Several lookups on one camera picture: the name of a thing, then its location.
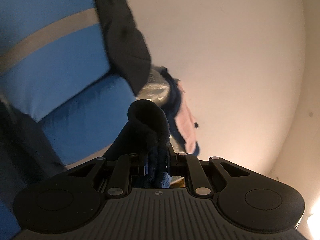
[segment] reflective strip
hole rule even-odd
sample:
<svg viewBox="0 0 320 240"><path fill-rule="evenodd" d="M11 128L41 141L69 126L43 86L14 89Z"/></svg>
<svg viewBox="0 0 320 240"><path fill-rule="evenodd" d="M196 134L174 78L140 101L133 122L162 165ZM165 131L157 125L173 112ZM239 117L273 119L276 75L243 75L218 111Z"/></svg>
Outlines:
<svg viewBox="0 0 320 240"><path fill-rule="evenodd" d="M51 23L26 37L0 56L0 72L3 74L25 57L70 33L99 23L96 8L91 8Z"/></svg>

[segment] pink fabric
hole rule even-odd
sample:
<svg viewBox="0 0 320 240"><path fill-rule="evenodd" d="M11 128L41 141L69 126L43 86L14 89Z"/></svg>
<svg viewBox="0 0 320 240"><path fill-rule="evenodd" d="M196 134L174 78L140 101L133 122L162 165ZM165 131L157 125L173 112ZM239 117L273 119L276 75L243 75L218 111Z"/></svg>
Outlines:
<svg viewBox="0 0 320 240"><path fill-rule="evenodd" d="M178 81L178 89L181 93L181 105L174 118L178 131L186 141L185 148L187 153L193 153L196 149L196 131L195 131L195 118L191 114L187 106L185 91L182 87L181 81Z"/></svg>

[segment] triangular cutout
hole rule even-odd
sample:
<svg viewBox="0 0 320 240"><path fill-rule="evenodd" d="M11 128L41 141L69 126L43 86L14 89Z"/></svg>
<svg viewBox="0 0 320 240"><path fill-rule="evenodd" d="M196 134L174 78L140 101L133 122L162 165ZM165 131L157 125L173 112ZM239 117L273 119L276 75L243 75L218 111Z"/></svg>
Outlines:
<svg viewBox="0 0 320 240"><path fill-rule="evenodd" d="M231 177L243 177L250 175L250 173L243 171L235 166L232 166L231 164L221 163L221 165L226 170L226 172L229 173Z"/></svg>
<svg viewBox="0 0 320 240"><path fill-rule="evenodd" d="M84 167L79 168L78 170L70 173L69 176L84 178L89 174L89 172L92 170L92 168L94 166L95 166L95 163L84 166Z"/></svg>

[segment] bright light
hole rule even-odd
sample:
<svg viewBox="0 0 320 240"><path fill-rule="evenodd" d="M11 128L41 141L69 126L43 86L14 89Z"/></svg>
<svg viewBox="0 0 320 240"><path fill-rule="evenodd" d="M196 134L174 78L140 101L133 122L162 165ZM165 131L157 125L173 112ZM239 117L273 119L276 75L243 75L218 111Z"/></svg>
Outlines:
<svg viewBox="0 0 320 240"><path fill-rule="evenodd" d="M320 212L311 215L307 224L314 240L320 240Z"/></svg>

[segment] metal screw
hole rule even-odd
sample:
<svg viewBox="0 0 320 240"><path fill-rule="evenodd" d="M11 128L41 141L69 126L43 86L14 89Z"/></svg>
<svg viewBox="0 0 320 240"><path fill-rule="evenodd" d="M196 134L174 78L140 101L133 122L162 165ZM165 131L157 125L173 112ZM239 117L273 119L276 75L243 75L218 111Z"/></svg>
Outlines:
<svg viewBox="0 0 320 240"><path fill-rule="evenodd" d="M120 189L119 187L112 187L108 189L108 194L111 196L119 196L123 193L123 190Z"/></svg>
<svg viewBox="0 0 320 240"><path fill-rule="evenodd" d="M211 193L211 190L207 187L199 187L196 189L196 193L201 196L206 196Z"/></svg>

